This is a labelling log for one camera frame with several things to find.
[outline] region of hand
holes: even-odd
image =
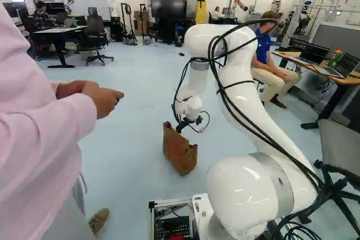
[[[111,113],[119,100],[124,97],[124,93],[107,88],[99,88],[97,83],[88,81],[81,92],[92,98],[97,109],[97,118],[107,117]]]
[[[282,69],[276,69],[274,74],[276,76],[280,77],[281,79],[287,79],[287,74],[285,72],[283,72]]]
[[[61,99],[76,93],[81,93],[86,82],[87,81],[76,80],[69,83],[60,83],[56,89],[56,98]]]

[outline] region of pink sleeve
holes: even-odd
[[[89,134],[96,116],[95,104],[83,94],[33,110],[0,113],[0,202]]]
[[[51,88],[54,91],[54,93],[56,94],[56,90],[57,90],[57,86],[60,84],[59,81],[52,81],[51,82]]]

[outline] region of white robotic arm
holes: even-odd
[[[247,11],[248,7],[246,7],[240,0],[234,0],[234,3],[231,7],[230,10],[230,18],[234,18],[235,17],[235,12],[236,12],[236,8],[240,7],[243,11]]]
[[[233,27],[195,25],[186,33],[185,46],[194,58],[207,59],[208,46],[214,37],[221,36]],[[247,27],[234,31],[225,37],[228,51],[253,38],[255,33]],[[226,44],[220,41],[215,54],[222,55]],[[317,197],[313,183],[299,167],[260,139],[260,131],[254,128],[253,124],[292,157],[313,170],[301,150],[271,119],[260,101],[250,72],[251,59],[256,49],[257,41],[254,41],[234,51],[228,55],[225,67],[218,71],[219,80],[233,105],[226,105],[223,96],[219,93],[217,95],[226,119],[250,136],[258,152],[220,160],[211,166],[206,176],[214,215],[227,232],[239,240],[255,239],[263,233],[268,221],[306,209]],[[175,110],[177,114],[185,114],[195,121],[202,107],[202,101],[197,95],[205,89],[209,63],[198,60],[192,61],[190,65],[189,84],[178,91]],[[234,116],[241,119],[249,129],[240,125]]]

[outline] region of whiteboard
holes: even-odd
[[[73,10],[71,15],[89,15],[88,7],[96,7],[97,13],[102,16],[104,20],[110,20],[109,6],[107,0],[74,0],[75,3],[71,6]]]

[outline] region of green bottle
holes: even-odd
[[[343,54],[343,52],[342,52],[340,49],[336,50],[336,51],[332,54],[331,59],[330,59],[330,61],[328,62],[327,66],[328,66],[328,67],[335,67],[335,66],[336,66],[336,63],[339,61],[339,59],[340,59],[340,57],[341,57],[342,54]]]

